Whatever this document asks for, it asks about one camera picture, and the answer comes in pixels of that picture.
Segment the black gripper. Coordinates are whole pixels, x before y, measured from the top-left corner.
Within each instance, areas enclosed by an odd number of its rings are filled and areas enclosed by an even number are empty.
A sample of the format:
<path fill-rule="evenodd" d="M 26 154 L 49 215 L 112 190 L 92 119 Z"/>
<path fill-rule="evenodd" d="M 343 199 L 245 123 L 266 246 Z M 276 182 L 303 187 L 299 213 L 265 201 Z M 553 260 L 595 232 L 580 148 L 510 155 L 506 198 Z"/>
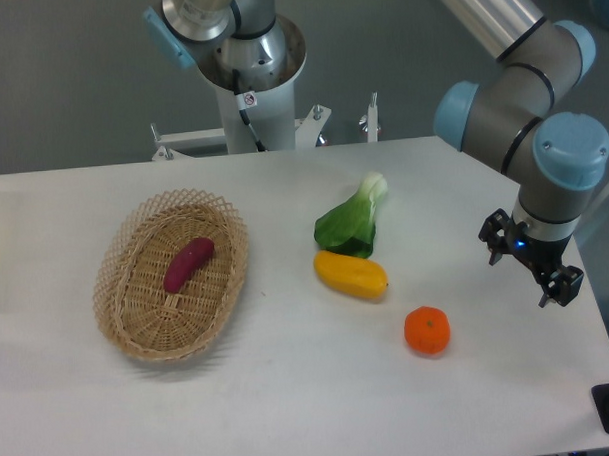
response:
<path fill-rule="evenodd" d="M 499 208 L 482 223 L 479 240 L 487 246 L 489 265 L 499 262 L 511 253 L 533 274 L 543 295 L 538 306 L 544 308 L 553 302 L 561 307 L 570 304 L 579 294 L 584 272 L 579 267 L 563 266 L 562 256 L 570 237 L 556 241 L 542 241 L 530 237 L 527 224 L 518 224 Z"/>

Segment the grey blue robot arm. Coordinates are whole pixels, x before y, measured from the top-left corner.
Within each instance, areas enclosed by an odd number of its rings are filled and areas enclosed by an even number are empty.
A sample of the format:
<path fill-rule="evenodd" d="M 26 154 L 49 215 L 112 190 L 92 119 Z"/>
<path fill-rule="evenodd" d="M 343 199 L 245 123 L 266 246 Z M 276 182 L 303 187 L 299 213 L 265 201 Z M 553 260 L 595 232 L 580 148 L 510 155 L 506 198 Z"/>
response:
<path fill-rule="evenodd" d="M 542 302 L 567 305 L 583 273 L 564 250 L 602 180 L 609 136 L 585 114 L 554 104 L 593 64 L 589 32 L 550 22 L 531 0 L 441 0 L 502 65 L 487 87 L 459 82 L 436 109 L 435 134 L 458 152 L 516 182 L 511 213 L 493 212 L 480 240 L 492 261 L 517 259 Z M 275 0 L 159 0 L 143 15 L 154 42 L 177 66 L 196 67 L 216 88 L 230 153 L 314 148 L 328 119 L 316 106 L 292 113 L 292 82 L 305 64 L 299 30 Z"/>

